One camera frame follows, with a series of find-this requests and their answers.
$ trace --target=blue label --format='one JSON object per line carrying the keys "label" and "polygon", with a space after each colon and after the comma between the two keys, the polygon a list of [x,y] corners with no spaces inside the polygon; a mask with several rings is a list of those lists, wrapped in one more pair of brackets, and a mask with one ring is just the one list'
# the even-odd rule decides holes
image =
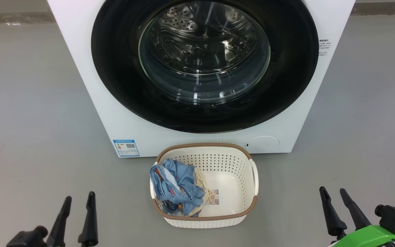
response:
{"label": "blue label", "polygon": [[120,157],[138,157],[140,152],[136,147],[135,140],[114,140],[114,146]]}

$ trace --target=washing machine door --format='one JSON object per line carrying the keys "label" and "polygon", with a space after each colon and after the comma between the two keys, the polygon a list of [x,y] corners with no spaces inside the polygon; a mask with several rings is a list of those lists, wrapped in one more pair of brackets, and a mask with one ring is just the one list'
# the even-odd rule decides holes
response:
{"label": "washing machine door", "polygon": [[318,60],[301,0],[106,0],[91,42],[97,72],[119,102],[193,133],[276,116],[301,95]]}

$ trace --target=white washing machine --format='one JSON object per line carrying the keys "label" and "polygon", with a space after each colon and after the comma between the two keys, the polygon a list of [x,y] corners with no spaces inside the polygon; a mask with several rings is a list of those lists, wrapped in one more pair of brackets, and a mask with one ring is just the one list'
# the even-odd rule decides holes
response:
{"label": "white washing machine", "polygon": [[119,157],[197,142],[290,152],[354,4],[48,2]]}

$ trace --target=white plastic basket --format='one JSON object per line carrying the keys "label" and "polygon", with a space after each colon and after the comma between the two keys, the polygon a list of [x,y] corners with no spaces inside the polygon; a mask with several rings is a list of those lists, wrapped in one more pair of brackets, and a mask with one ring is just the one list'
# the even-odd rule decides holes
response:
{"label": "white plastic basket", "polygon": [[219,205],[205,206],[199,217],[172,216],[164,212],[152,181],[150,194],[156,211],[172,226],[182,228],[218,228],[237,225],[252,211],[259,193],[257,167],[249,153],[233,144],[199,143],[169,147],[156,159],[162,164],[172,158],[199,167],[207,187],[219,190]]}

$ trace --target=basket handle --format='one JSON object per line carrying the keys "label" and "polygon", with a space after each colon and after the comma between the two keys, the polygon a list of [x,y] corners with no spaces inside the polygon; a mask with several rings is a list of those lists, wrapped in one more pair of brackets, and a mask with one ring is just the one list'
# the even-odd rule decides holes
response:
{"label": "basket handle", "polygon": [[257,171],[257,166],[255,165],[255,162],[251,159],[249,160],[252,166],[252,172],[254,173],[254,186],[255,186],[255,192],[254,195],[259,194],[259,172]]}
{"label": "basket handle", "polygon": [[156,199],[156,194],[155,194],[155,189],[153,188],[153,183],[152,183],[152,179],[149,178],[150,181],[150,196],[152,197],[152,199]]}

